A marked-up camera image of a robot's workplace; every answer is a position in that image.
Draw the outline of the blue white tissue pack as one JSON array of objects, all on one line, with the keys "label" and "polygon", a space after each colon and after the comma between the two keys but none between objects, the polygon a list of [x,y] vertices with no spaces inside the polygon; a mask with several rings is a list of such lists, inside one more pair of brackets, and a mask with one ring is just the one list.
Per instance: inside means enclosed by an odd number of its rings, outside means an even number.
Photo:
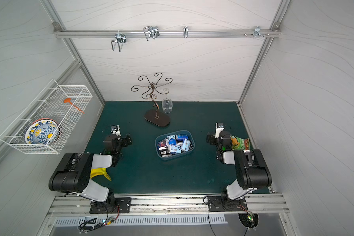
[{"label": "blue white tissue pack", "polygon": [[168,146],[168,153],[170,154],[180,154],[181,151],[181,146],[179,145],[169,145]]}]

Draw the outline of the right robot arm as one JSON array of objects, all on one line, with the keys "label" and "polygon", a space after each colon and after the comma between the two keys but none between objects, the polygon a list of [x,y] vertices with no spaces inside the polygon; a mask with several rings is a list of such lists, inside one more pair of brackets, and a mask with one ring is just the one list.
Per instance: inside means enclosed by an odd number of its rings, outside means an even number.
[{"label": "right robot arm", "polygon": [[222,192],[226,200],[243,199],[253,191],[270,187],[272,177],[259,149],[251,149],[250,141],[220,131],[208,133],[206,142],[216,146],[216,159],[222,164],[234,165],[236,179]]}]

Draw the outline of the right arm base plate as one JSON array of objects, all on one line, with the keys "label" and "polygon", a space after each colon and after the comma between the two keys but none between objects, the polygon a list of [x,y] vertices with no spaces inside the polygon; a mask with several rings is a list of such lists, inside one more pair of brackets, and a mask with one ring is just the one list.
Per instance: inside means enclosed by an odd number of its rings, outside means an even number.
[{"label": "right arm base plate", "polygon": [[228,200],[219,196],[205,196],[203,202],[207,204],[209,212],[248,212],[245,199]]}]

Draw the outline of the light blue tissue pack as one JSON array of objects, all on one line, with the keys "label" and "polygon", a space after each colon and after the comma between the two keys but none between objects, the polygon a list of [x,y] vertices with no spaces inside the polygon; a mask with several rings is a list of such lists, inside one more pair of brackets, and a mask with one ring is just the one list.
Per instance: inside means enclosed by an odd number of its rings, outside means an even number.
[{"label": "light blue tissue pack", "polygon": [[182,152],[188,152],[191,147],[191,141],[189,139],[184,139],[181,145],[181,151]]}]

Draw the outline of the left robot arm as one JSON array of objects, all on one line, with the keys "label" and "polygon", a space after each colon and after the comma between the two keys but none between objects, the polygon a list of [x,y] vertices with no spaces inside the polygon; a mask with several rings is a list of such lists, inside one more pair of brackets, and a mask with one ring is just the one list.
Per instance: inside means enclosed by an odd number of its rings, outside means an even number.
[{"label": "left robot arm", "polygon": [[101,171],[102,175],[107,176],[106,169],[116,167],[122,157],[122,149],[131,144],[129,134],[124,137],[111,134],[104,140],[105,150],[102,153],[66,153],[50,177],[49,189],[89,199],[93,206],[116,207],[118,204],[113,190],[93,181],[92,172]]}]

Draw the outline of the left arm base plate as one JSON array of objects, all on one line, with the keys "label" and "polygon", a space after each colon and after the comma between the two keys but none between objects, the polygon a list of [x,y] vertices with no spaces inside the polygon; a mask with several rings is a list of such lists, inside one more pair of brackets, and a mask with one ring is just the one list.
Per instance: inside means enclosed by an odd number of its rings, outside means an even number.
[{"label": "left arm base plate", "polygon": [[121,197],[109,199],[110,202],[96,202],[90,203],[90,214],[108,214],[108,213],[129,213],[131,206],[131,197]]}]

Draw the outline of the teal plastic storage box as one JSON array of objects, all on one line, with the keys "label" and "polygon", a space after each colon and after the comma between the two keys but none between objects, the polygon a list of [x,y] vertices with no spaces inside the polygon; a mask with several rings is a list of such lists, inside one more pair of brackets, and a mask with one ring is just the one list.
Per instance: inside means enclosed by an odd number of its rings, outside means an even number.
[{"label": "teal plastic storage box", "polygon": [[163,134],[155,140],[156,154],[164,161],[191,154],[194,148],[195,141],[192,134],[187,130]]}]

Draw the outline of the dark blue tissue pack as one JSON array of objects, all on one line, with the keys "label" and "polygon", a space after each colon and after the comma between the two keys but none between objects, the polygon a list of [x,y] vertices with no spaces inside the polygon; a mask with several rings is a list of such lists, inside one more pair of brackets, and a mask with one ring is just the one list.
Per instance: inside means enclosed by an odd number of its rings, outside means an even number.
[{"label": "dark blue tissue pack", "polygon": [[185,139],[189,140],[189,136],[186,134],[176,134],[176,141],[184,141]]}]

